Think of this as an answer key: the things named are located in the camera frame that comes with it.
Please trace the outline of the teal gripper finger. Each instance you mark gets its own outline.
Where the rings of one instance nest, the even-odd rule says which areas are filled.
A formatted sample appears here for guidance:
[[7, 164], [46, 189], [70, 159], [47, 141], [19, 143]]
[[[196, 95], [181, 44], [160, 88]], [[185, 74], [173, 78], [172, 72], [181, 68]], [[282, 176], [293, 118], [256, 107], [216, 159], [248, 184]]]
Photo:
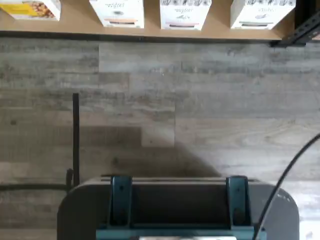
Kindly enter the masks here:
[[227, 177], [226, 192], [230, 225], [250, 226], [251, 209], [248, 178], [242, 175]]
[[113, 176], [111, 178], [111, 202], [109, 207], [110, 226], [129, 226], [132, 208], [132, 177]]

